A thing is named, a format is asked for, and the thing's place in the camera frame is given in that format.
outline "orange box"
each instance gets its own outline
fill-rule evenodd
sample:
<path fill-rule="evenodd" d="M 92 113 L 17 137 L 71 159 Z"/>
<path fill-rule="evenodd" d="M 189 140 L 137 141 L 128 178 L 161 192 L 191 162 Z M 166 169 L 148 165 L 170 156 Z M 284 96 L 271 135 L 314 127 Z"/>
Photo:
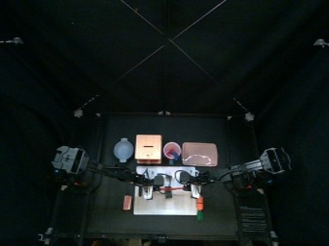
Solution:
<path fill-rule="evenodd" d="M 162 135 L 137 135 L 136 159 L 138 163 L 161 163 Z"/>

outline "black backdrop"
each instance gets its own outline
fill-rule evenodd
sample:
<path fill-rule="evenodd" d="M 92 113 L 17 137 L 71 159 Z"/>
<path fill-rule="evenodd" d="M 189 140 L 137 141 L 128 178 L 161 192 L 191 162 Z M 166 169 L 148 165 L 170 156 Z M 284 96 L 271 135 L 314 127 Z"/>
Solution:
<path fill-rule="evenodd" d="M 271 194 L 287 245 L 327 245 L 328 1 L 2 1 L 0 238 L 50 222 L 54 149 L 89 112 L 256 114 L 293 172 Z"/>

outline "cardboard box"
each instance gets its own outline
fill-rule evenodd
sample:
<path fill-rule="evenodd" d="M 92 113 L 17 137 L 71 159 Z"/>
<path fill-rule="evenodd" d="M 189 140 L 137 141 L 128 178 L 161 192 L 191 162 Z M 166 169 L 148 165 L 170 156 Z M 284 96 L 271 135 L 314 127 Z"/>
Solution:
<path fill-rule="evenodd" d="M 145 164 L 162 162 L 162 135 L 137 135 L 136 159 Z"/>

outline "small green object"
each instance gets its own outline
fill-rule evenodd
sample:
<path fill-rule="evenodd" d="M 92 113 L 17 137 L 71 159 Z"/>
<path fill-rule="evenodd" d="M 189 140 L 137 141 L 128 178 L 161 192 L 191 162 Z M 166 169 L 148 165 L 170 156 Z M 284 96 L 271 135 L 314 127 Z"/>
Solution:
<path fill-rule="evenodd" d="M 204 212 L 201 210 L 199 210 L 197 219 L 199 219 L 199 221 L 204 220 Z"/>

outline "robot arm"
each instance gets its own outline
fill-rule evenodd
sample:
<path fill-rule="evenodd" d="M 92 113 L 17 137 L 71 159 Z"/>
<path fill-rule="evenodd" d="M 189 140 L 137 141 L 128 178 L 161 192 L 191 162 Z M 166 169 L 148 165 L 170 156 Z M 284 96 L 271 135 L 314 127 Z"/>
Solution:
<path fill-rule="evenodd" d="M 53 166 L 55 172 L 59 170 L 66 171 L 74 177 L 84 174 L 88 170 L 140 186 L 146 191 L 146 199 L 152 199 L 153 190 L 164 185 L 164 174 L 150 179 L 145 174 L 138 174 L 126 167 L 105 166 L 101 163 L 90 161 L 86 151 L 81 148 L 59 147 L 57 149 Z M 257 176 L 257 172 L 279 174 L 287 169 L 291 169 L 291 158 L 288 154 L 283 149 L 271 148 L 265 150 L 260 160 L 235 165 L 227 169 L 220 169 L 219 176 L 212 176 L 211 172 L 197 173 L 196 176 L 192 176 L 188 172 L 181 171 L 180 177 L 176 177 L 176 179 L 184 185 L 182 189 L 192 192 L 192 197 L 199 198 L 204 185 L 219 181 L 235 183 L 239 180 L 245 183 L 245 180 L 248 182 L 248 177 Z"/>

